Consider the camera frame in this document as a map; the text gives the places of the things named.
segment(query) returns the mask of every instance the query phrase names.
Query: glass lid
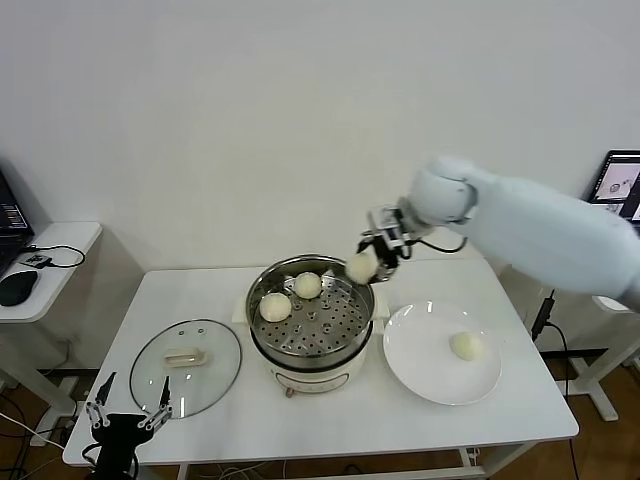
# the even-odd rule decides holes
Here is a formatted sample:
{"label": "glass lid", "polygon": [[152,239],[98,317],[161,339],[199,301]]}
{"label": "glass lid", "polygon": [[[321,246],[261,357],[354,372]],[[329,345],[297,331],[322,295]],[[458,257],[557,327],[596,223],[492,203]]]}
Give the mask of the glass lid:
{"label": "glass lid", "polygon": [[242,363],[235,333],[214,320],[189,320],[160,332],[133,363],[129,388],[145,412],[158,410],[169,377],[172,418],[209,408],[231,388]]}

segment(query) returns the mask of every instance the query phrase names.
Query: cable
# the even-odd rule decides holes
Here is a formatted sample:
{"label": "cable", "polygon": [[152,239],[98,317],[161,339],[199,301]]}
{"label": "cable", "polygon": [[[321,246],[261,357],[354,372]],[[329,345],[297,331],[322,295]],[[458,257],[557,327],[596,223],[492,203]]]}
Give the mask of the cable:
{"label": "cable", "polygon": [[462,250],[467,245],[467,237],[464,237],[462,239],[462,243],[460,243],[460,245],[458,247],[452,248],[452,249],[438,247],[437,245],[433,245],[432,243],[425,242],[421,238],[419,238],[419,239],[417,239],[415,241],[417,243],[421,243],[423,245],[426,245],[427,247],[432,248],[435,251],[440,252],[440,253],[458,253],[460,250]]}
{"label": "cable", "polygon": [[22,475],[21,477],[18,477],[17,480],[23,480],[27,477],[30,477],[31,475],[33,475],[34,473],[42,470],[44,467],[46,467],[47,465],[49,465],[50,463],[55,462],[56,460],[60,460],[62,457],[56,457],[56,458],[52,458],[51,460],[49,460],[48,462],[43,463],[42,465],[40,465],[39,467],[37,467],[35,470],[31,470],[29,473],[26,473],[25,471],[25,475]]}
{"label": "cable", "polygon": [[27,427],[25,424],[20,423],[17,420],[14,420],[13,418],[11,418],[8,415],[5,415],[4,413],[0,412],[0,417],[2,418],[6,418],[7,420],[9,420],[10,422],[15,423],[16,425],[20,425],[22,428],[24,428],[25,430],[33,433],[35,436],[39,437],[42,441],[50,443],[51,445],[55,445],[56,447],[58,447],[60,450],[64,451],[64,447],[62,445],[57,444],[56,442],[52,442],[51,440],[47,440],[46,438],[44,438],[42,435],[40,435],[38,432],[36,432],[35,430],[31,430],[29,427]]}
{"label": "cable", "polygon": [[[57,430],[66,430],[67,427],[55,427],[55,428],[50,428],[48,430],[38,430],[38,433],[42,434],[42,433],[49,433],[49,432],[55,432]],[[9,435],[8,433],[2,433],[0,432],[0,437],[4,437],[4,438],[31,438],[33,437],[33,433],[25,433],[23,435]]]}
{"label": "cable", "polygon": [[[5,396],[4,394],[0,393],[0,397],[2,397],[2,399],[4,399],[5,401],[9,402],[11,405],[13,405],[13,407],[20,414],[20,418],[22,419],[22,421],[24,423],[27,423],[27,418],[24,412],[22,411],[22,408],[20,408],[20,405],[18,405],[16,402],[11,400],[9,397]],[[13,466],[9,470],[10,472],[9,480],[13,478],[13,475],[16,472],[18,475],[20,475],[20,472],[27,473],[27,471],[24,468],[24,464],[25,464],[28,452],[29,452],[29,442],[27,441],[26,438],[23,438],[22,441],[20,442],[20,449],[18,450],[18,455],[16,456],[16,459],[13,461]]]}
{"label": "cable", "polygon": [[[567,339],[564,336],[564,332],[557,326],[555,323],[547,322],[551,328],[554,328],[562,338],[562,345],[564,347],[564,399],[569,404],[569,349],[567,348]],[[573,465],[573,475],[576,477],[576,480],[580,480],[580,475],[578,474],[578,466],[576,465],[576,454],[573,451],[573,439],[569,439],[569,449],[571,450],[571,464]]]}
{"label": "cable", "polygon": [[138,473],[140,473],[140,463],[138,463],[136,452],[133,452],[133,480],[138,478]]}
{"label": "cable", "polygon": [[69,245],[54,245],[53,247],[38,247],[36,245],[30,245],[28,247],[24,247],[22,248],[20,251],[21,252],[43,252],[46,250],[56,250],[58,248],[63,248],[66,250],[71,250],[73,252],[79,253],[80,254],[80,261],[76,262],[72,265],[58,265],[56,263],[53,263],[52,260],[48,260],[46,263],[40,265],[38,268],[43,268],[43,267],[55,267],[55,268],[74,268],[77,267],[78,265],[82,265],[84,263],[84,261],[87,259],[87,257],[85,256],[84,252],[82,250],[79,250],[75,247],[70,247]]}
{"label": "cable", "polygon": [[251,467],[245,467],[245,468],[227,467],[224,470],[222,469],[222,467],[220,465],[218,465],[218,468],[220,469],[220,474],[219,475],[198,475],[198,477],[200,477],[200,478],[215,478],[217,480],[224,480],[225,478],[228,478],[231,475],[235,475],[236,473],[244,473],[244,472],[248,472],[248,471],[253,471],[256,468],[260,468],[263,465],[266,465],[267,463],[269,463],[269,462],[261,462],[261,463],[258,463],[256,465],[253,465]]}

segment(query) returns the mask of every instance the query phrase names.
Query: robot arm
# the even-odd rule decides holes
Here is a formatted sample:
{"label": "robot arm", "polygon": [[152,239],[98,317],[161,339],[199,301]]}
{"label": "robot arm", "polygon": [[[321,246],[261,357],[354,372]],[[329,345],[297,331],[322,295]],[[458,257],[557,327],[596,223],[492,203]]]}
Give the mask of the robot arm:
{"label": "robot arm", "polygon": [[[142,415],[133,413],[107,413],[105,405],[116,372],[98,389],[95,401],[85,404],[91,421],[91,435],[96,443],[89,445],[82,456],[93,465],[86,477],[90,480],[131,480],[128,471],[134,462],[135,449],[147,443],[171,418],[169,377],[165,378],[158,411]],[[93,448],[100,447],[97,461],[87,456]]]}
{"label": "robot arm", "polygon": [[623,218],[523,179],[442,157],[423,167],[406,198],[369,212],[374,281],[388,280],[406,249],[445,226],[485,255],[555,288],[616,299],[640,311],[640,239]]}

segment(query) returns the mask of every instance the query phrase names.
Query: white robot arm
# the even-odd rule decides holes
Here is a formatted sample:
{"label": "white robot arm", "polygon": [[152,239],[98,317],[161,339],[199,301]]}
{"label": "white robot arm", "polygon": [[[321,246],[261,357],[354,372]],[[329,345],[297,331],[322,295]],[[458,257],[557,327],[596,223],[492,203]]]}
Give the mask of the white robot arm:
{"label": "white robot arm", "polygon": [[485,255],[546,285],[602,295],[640,311],[640,239],[623,218],[523,179],[492,175],[441,157],[416,175],[406,198],[369,212],[375,280],[434,226],[467,237]]}

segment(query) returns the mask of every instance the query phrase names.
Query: white desk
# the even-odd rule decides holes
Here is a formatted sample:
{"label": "white desk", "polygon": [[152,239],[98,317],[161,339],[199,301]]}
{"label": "white desk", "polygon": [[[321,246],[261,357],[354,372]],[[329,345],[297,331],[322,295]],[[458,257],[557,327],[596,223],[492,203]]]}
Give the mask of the white desk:
{"label": "white desk", "polygon": [[[36,235],[31,244],[39,247],[68,245],[81,250],[86,255],[101,231],[100,224],[95,222],[52,223],[42,233]],[[44,253],[52,257],[53,261],[60,265],[69,265],[80,259],[78,253],[65,249],[48,250]],[[24,254],[18,260],[30,255],[32,254]],[[17,261],[7,270],[4,276],[26,270],[35,269],[22,265]],[[37,270],[39,274],[38,281],[31,296],[24,303],[15,307],[0,306],[0,324],[25,324],[42,318],[49,311],[49,308],[75,270],[75,268],[44,268]],[[40,375],[31,366],[29,359],[24,358],[21,352],[17,351],[9,341],[5,341],[1,335],[0,369],[51,405],[52,408],[43,415],[38,424],[38,430],[53,428],[60,416],[70,415],[75,410],[76,404],[69,397],[69,393],[73,389],[77,378],[64,379],[61,385],[56,387],[44,376]],[[44,442],[34,437],[31,444],[44,445]]]}
{"label": "white desk", "polygon": [[[102,228],[95,222],[59,222],[49,224],[42,233],[32,241],[32,245],[38,247],[51,247],[54,245],[68,245],[87,254],[91,246],[100,236]],[[67,249],[47,250],[43,255],[52,257],[54,263],[59,265],[71,265],[80,259],[80,255]],[[22,254],[3,275],[2,278],[16,272],[35,270],[39,274],[29,299],[15,307],[3,307],[0,305],[1,323],[28,323],[40,320],[48,311],[53,302],[67,284],[75,268],[43,268],[36,270],[19,263],[19,260],[28,258],[32,253]]]}
{"label": "white desk", "polygon": [[[498,340],[503,356],[500,383],[485,400],[462,407],[436,405],[406,389],[389,369],[379,335],[371,341],[363,369],[344,388],[286,398],[267,375],[248,327],[231,324],[238,300],[262,270],[159,271],[144,277],[90,398],[116,371],[108,410],[139,412],[128,386],[132,363],[151,337],[181,320],[210,318],[229,324],[240,338],[244,358],[227,395],[198,415],[168,422],[151,442],[138,448],[141,464],[248,462],[502,445],[483,467],[447,469],[437,477],[469,478],[495,473],[536,442],[577,434],[571,411],[484,260],[406,262],[391,282],[376,287],[384,292],[392,312],[419,300],[456,302]],[[64,461],[86,465],[81,451],[90,443],[93,439],[83,413],[64,451]],[[411,475],[402,478],[436,478],[431,471]]]}

